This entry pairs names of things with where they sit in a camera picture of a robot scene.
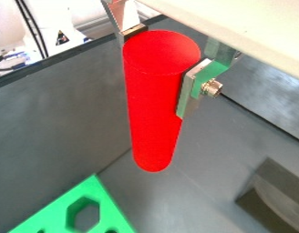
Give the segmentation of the white robot base with label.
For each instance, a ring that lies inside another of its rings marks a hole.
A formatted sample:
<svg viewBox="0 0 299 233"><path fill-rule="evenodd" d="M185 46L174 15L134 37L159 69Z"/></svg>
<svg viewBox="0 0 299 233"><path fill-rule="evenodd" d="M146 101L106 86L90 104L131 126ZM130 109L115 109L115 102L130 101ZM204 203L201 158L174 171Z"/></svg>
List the white robot base with label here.
<svg viewBox="0 0 299 233"><path fill-rule="evenodd" d="M34 17L34 29L42 39L46 57L83 45L89 38L75 28L70 0L24 0Z"/></svg>

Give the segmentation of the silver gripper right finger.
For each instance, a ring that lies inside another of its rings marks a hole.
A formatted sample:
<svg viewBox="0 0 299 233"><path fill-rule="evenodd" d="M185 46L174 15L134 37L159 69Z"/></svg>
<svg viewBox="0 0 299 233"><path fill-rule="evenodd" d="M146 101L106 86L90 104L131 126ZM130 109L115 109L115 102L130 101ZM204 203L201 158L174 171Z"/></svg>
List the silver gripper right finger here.
<svg viewBox="0 0 299 233"><path fill-rule="evenodd" d="M242 58L242 52L210 37L205 56L184 75L177 106L177 116L181 119L185 119L196 111L204 96L218 97L221 95L224 84L217 77Z"/></svg>

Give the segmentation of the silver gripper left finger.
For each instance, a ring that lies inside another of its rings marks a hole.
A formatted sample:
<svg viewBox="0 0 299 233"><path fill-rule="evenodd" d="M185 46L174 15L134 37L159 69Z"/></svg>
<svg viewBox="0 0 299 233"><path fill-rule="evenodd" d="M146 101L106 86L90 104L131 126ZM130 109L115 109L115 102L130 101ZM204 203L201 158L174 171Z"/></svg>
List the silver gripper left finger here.
<svg viewBox="0 0 299 233"><path fill-rule="evenodd" d="M123 46L134 36L149 30L142 23L135 0L102 0L102 5L115 27L118 43Z"/></svg>

